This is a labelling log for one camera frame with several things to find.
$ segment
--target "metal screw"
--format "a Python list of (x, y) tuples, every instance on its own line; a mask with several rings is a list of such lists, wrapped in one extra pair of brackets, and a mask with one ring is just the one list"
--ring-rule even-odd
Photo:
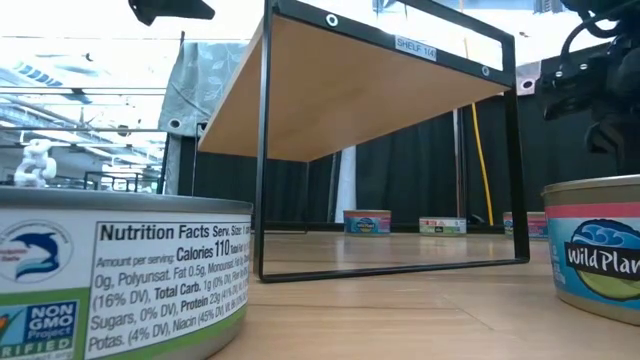
[(338, 26), (338, 17), (333, 14), (327, 15), (327, 24), (331, 27)]

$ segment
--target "dolphin logo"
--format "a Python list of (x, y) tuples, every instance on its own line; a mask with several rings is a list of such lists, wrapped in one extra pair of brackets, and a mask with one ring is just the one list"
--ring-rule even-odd
[(37, 246), (49, 253), (49, 257), (45, 259), (29, 259), (18, 264), (16, 268), (16, 280), (23, 275), (48, 273), (60, 267), (58, 259), (58, 244), (51, 237), (56, 233), (29, 233), (15, 237), (11, 241), (19, 241), (31, 248)]

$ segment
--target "distant tuna can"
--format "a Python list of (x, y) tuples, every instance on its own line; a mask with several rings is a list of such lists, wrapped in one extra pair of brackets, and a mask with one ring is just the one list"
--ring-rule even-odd
[(463, 236), (467, 234), (467, 219), (448, 217), (421, 217), (420, 235)]
[[(504, 234), (513, 236), (513, 215), (506, 212), (502, 216), (504, 223)], [(547, 229), (547, 218), (544, 212), (528, 212), (527, 222), (529, 225), (529, 238), (546, 240), (549, 238), (549, 230)]]
[(391, 233), (391, 211), (345, 210), (344, 232), (355, 236), (386, 236)]

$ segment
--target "non gmo project label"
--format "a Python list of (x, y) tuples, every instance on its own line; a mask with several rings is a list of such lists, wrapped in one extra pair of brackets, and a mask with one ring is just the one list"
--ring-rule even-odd
[(78, 303), (0, 307), (0, 358), (71, 358)]

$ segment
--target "black cable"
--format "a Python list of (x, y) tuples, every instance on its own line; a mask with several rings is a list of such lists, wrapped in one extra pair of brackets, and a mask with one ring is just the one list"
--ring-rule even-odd
[[(580, 18), (582, 18), (582, 21), (591, 19), (591, 14), (589, 14), (588, 11), (581, 11), (578, 13), (578, 15), (580, 15)], [(622, 32), (621, 25), (619, 23), (613, 29), (610, 29), (610, 30), (601, 29), (595, 23), (587, 25), (586, 28), (587, 28), (587, 31), (591, 33), (591, 35), (600, 39), (612, 38), (614, 36), (620, 35), (620, 33)]]
[(567, 39), (564, 41), (564, 44), (562, 45), (562, 50), (560, 51), (560, 60), (561, 60), (561, 64), (565, 65), (565, 64), (571, 64), (571, 58), (569, 56), (569, 50), (571, 47), (571, 43), (573, 42), (573, 40), (576, 38), (576, 36), (578, 36), (578, 34), (580, 34), (580, 32), (582, 32), (582, 30), (586, 29), (588, 26), (597, 23), (598, 21), (602, 21), (605, 20), (607, 18), (612, 17), (614, 14), (630, 7), (633, 5), (638, 5), (640, 4), (640, 0), (629, 0), (626, 3), (622, 4), (622, 5), (618, 5), (616, 7), (614, 7), (613, 9), (609, 10), (609, 11), (605, 11), (601, 14), (595, 15), (587, 20), (584, 20), (580, 25), (576, 26), (575, 29), (573, 29), (573, 31), (571, 31), (571, 33), (569, 33), (569, 36), (567, 36)]

